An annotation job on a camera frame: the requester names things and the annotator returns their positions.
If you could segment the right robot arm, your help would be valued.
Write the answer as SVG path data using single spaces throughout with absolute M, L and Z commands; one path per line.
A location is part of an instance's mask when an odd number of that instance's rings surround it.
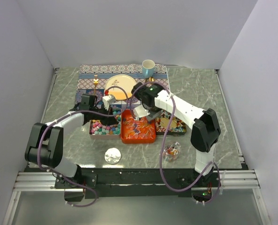
M 215 145 L 221 134 L 216 112 L 211 108 L 198 108 L 168 92 L 158 83 L 147 87 L 139 82 L 131 93 L 141 101 L 141 105 L 133 109 L 136 119 L 146 117 L 147 120 L 154 120 L 166 111 L 191 129 L 190 142 L 196 149 L 197 173 L 194 175 L 194 181 L 200 187 L 206 186 L 211 177 L 207 171 L 202 170 L 214 160 Z

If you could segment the gold tin of lollipops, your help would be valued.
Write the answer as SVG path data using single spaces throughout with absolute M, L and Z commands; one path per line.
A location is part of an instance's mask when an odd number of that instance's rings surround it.
M 155 119 L 155 131 L 156 135 L 164 135 L 171 114 L 167 111 L 163 111 L 159 118 Z M 177 117 L 173 117 L 171 125 L 169 126 L 167 135 L 169 136 L 184 136 L 187 133 L 186 124 Z

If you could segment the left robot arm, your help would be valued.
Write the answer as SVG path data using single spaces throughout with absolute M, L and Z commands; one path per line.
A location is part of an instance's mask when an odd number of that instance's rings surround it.
M 97 104 L 97 96 L 83 94 L 81 101 L 63 117 L 48 123 L 35 123 L 31 129 L 25 150 L 25 160 L 38 166 L 47 166 L 66 177 L 71 188 L 84 183 L 81 167 L 63 156 L 64 136 L 91 120 L 99 120 L 104 125 L 115 125 L 110 104 L 116 101 L 113 95 L 102 97 L 102 106 Z

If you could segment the orange tin of lollipops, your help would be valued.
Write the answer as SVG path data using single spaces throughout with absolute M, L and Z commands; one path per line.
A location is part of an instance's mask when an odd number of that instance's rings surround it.
M 135 120 L 130 110 L 121 116 L 121 141 L 124 144 L 150 144 L 156 139 L 155 121 L 148 121 L 146 117 Z

